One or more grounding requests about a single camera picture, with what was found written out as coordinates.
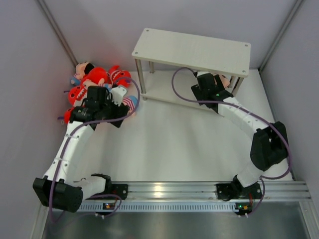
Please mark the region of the pink doll striped shirt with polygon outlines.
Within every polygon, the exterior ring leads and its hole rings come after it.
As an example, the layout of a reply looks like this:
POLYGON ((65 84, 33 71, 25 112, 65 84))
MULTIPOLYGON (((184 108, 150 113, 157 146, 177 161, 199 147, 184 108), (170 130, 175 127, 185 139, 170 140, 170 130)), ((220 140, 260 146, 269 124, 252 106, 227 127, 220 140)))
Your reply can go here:
POLYGON ((125 106, 129 107, 128 114, 130 114, 132 111, 134 111, 137 108, 138 99, 133 95, 129 95, 123 98, 122 103, 125 106))
POLYGON ((224 88, 228 88, 230 85, 230 80, 225 75, 219 75, 220 80, 224 88))
POLYGON ((99 83, 98 83, 98 86, 100 87, 104 87, 106 88, 108 91, 111 91, 112 89, 112 84, 109 84, 106 82, 106 79, 102 78, 100 79, 99 83))

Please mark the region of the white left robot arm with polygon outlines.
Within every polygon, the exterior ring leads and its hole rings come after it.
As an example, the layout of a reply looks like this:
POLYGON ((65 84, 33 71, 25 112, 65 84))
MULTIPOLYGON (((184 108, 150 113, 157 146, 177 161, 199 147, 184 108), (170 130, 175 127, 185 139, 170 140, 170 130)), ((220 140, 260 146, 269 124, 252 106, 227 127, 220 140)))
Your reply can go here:
POLYGON ((68 93, 71 108, 65 112, 67 131, 51 166, 42 178, 35 178, 33 189, 43 206, 76 212, 81 203, 98 195, 102 199, 117 193, 110 176, 95 173, 74 179, 84 147, 97 125, 109 120, 120 127, 130 107, 123 103, 127 89, 83 85, 68 93))

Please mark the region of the red plush shark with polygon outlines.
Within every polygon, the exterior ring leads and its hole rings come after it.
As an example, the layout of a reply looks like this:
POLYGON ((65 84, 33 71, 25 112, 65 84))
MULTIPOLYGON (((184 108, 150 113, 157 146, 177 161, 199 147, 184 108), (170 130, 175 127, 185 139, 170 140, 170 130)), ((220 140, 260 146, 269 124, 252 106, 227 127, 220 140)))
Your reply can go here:
POLYGON ((68 124, 70 116, 71 116, 71 112, 73 111, 73 107, 67 109, 64 113, 64 115, 59 116, 57 119, 61 120, 63 123, 68 124))
POLYGON ((111 85, 121 85, 125 88, 128 88, 131 84, 131 74, 127 70, 120 69, 119 65, 114 65, 108 70, 108 84, 111 85))
POLYGON ((87 97, 88 88, 84 85, 79 85, 71 88, 70 90, 64 91, 67 94, 68 102, 71 106, 81 106, 83 100, 87 97))

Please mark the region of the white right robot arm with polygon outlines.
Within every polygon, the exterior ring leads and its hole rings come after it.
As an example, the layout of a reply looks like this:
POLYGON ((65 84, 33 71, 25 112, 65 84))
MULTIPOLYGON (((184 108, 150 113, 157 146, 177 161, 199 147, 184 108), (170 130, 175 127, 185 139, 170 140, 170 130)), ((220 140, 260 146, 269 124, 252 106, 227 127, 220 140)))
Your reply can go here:
POLYGON ((223 201, 247 198, 257 194, 260 177, 270 167, 288 156, 287 132, 283 123, 264 122, 253 116, 238 100, 225 90, 219 75, 198 71, 197 84, 191 87, 199 104, 206 105, 217 114, 239 127, 251 140, 250 159, 230 183, 217 185, 217 197, 223 201))

